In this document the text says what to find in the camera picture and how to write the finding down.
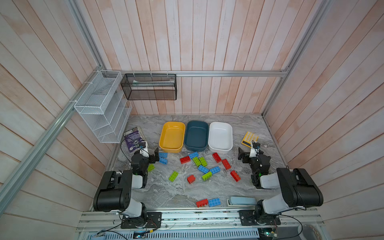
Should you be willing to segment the small green lego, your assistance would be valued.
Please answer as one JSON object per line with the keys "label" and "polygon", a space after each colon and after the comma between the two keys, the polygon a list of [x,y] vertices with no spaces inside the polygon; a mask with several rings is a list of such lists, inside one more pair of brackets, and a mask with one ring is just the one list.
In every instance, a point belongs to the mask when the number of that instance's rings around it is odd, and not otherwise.
{"label": "small green lego", "polygon": [[151,172],[155,169],[155,165],[154,164],[150,164],[149,167],[148,167],[148,172]]}

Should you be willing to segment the red square lego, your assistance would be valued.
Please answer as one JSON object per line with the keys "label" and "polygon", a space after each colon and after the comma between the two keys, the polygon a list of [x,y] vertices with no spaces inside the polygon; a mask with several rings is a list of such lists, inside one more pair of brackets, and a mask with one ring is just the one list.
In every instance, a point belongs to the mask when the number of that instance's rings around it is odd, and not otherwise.
{"label": "red square lego", "polygon": [[196,180],[196,177],[194,175],[190,175],[187,177],[187,181],[189,184],[192,184]]}

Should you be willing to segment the red lego front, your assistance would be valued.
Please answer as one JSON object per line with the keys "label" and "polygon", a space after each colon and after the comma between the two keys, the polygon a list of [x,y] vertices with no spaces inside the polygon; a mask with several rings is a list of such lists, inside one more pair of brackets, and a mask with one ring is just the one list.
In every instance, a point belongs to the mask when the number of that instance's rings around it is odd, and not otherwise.
{"label": "red lego front", "polygon": [[208,199],[203,199],[196,202],[197,208],[205,207],[209,205]]}

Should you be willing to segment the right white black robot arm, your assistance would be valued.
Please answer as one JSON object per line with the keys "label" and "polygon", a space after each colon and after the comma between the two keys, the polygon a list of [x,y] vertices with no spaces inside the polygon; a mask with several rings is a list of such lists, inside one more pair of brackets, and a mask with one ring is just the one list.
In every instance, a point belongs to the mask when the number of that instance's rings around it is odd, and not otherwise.
{"label": "right white black robot arm", "polygon": [[279,216],[290,210],[320,207],[324,202],[321,190],[305,169],[276,168],[269,173],[271,157],[266,156],[258,143],[250,152],[238,149],[238,159],[249,164],[251,180],[257,189],[275,190],[281,192],[269,199],[259,200],[253,211],[239,211],[243,226],[279,225]]}

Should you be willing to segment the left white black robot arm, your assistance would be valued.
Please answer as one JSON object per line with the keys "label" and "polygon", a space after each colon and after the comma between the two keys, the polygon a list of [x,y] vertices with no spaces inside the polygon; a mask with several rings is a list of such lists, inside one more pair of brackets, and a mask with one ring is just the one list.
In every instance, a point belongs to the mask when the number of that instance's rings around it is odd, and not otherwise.
{"label": "left white black robot arm", "polygon": [[146,206],[133,199],[132,190],[145,188],[149,165],[159,160],[158,148],[152,155],[146,148],[140,148],[132,156],[130,170],[105,172],[94,196],[93,209],[123,215],[122,228],[147,226],[149,217]]}

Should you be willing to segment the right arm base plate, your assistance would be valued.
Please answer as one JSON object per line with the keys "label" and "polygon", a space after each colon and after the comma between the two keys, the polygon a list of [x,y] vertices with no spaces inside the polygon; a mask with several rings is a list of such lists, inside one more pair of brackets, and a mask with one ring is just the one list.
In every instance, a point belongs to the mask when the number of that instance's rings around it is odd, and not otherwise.
{"label": "right arm base plate", "polygon": [[278,215],[269,215],[263,211],[258,212],[257,210],[240,210],[239,217],[242,226],[275,226],[281,224]]}

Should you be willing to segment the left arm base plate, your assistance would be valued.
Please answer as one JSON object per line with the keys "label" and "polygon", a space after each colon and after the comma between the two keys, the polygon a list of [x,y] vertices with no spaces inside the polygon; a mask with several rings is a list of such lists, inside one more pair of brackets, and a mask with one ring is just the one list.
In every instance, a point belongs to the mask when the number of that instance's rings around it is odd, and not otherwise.
{"label": "left arm base plate", "polygon": [[158,229],[161,227],[162,213],[161,212],[145,212],[137,218],[123,217],[122,229]]}

